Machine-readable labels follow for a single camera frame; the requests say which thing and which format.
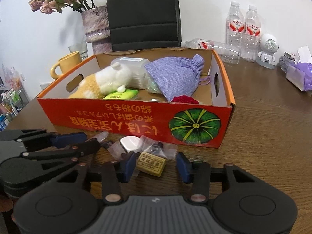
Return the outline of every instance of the purple cloth pouch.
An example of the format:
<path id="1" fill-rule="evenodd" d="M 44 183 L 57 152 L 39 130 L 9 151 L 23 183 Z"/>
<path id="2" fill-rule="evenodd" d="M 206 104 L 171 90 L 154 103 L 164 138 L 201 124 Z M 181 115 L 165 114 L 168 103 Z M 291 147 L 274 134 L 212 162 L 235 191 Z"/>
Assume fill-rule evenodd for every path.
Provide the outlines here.
<path id="1" fill-rule="evenodd" d="M 304 91 L 312 90 L 312 64 L 301 63 L 293 64 L 293 66 L 305 73 Z"/>
<path id="2" fill-rule="evenodd" d="M 181 95 L 191 96 L 197 89 L 204 58 L 165 57 L 145 66 L 168 101 Z"/>

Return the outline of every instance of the white and orange plush toy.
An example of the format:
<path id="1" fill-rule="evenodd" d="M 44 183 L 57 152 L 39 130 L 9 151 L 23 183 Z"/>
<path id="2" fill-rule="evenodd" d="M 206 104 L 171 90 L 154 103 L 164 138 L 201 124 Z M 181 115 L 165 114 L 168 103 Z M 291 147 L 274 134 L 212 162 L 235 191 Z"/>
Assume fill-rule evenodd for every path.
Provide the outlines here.
<path id="1" fill-rule="evenodd" d="M 126 65 L 116 62 L 83 79 L 77 91 L 68 98 L 101 99 L 114 91 L 123 93 L 131 78 L 131 70 Z"/>

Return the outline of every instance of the silver bolt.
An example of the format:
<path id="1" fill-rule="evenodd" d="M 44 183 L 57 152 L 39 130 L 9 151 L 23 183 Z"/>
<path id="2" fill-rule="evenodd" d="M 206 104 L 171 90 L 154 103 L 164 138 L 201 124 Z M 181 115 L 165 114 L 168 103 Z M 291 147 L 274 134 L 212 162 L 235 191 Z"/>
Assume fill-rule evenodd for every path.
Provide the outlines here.
<path id="1" fill-rule="evenodd" d="M 191 196 L 191 200 L 194 202 L 203 202 L 206 200 L 206 196 L 204 196 L 203 194 L 193 194 Z"/>
<path id="2" fill-rule="evenodd" d="M 108 202 L 118 202 L 121 200 L 121 196 L 119 194 L 111 193 L 105 196 L 105 200 Z"/>

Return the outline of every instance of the vase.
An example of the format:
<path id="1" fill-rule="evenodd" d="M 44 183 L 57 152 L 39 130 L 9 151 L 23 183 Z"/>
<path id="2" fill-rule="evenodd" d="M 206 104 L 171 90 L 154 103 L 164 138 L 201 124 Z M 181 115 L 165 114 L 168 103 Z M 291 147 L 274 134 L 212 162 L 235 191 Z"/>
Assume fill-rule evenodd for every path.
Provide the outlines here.
<path id="1" fill-rule="evenodd" d="M 92 43 L 93 54 L 110 53 L 110 24 L 107 6 L 99 6 L 81 13 L 86 41 Z"/>

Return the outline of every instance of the black paper bag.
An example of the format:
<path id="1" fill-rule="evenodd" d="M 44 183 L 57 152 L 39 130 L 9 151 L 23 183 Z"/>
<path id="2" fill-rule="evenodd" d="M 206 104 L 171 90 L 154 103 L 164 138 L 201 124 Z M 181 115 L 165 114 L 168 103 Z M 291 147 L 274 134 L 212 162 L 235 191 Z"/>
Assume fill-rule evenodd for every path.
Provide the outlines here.
<path id="1" fill-rule="evenodd" d="M 107 0 L 113 51 L 179 47 L 178 0 Z"/>

